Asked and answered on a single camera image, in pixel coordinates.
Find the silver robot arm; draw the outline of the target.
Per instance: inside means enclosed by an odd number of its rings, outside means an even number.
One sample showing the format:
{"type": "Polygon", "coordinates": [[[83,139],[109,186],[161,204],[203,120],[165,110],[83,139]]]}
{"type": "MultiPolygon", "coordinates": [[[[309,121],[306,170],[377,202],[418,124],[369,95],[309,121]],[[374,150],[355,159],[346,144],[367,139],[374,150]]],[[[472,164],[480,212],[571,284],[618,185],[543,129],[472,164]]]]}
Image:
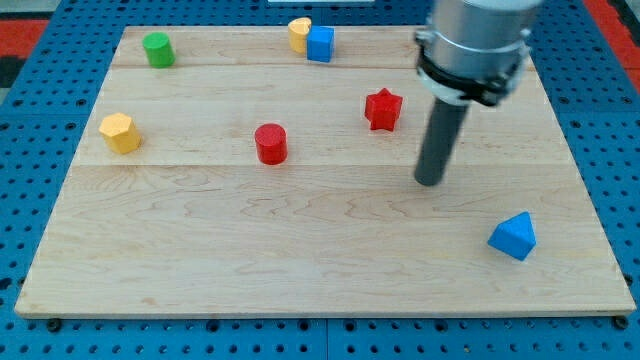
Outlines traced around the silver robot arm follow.
{"type": "Polygon", "coordinates": [[[541,0],[440,0],[415,31],[423,85],[454,106],[496,106],[518,86],[541,0]]]}

